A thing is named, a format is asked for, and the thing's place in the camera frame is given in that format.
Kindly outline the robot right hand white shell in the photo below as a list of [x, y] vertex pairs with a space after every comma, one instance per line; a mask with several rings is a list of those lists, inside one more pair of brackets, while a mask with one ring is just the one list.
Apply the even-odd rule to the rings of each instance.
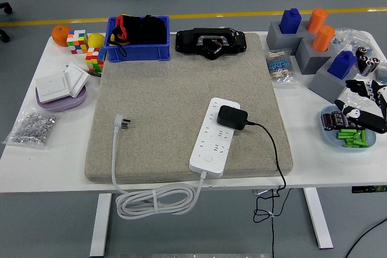
[[362, 111], [337, 99], [334, 104], [348, 120], [371, 131], [386, 133], [386, 85], [375, 80], [346, 80], [346, 87], [361, 97], [367, 97], [381, 110], [382, 116]]

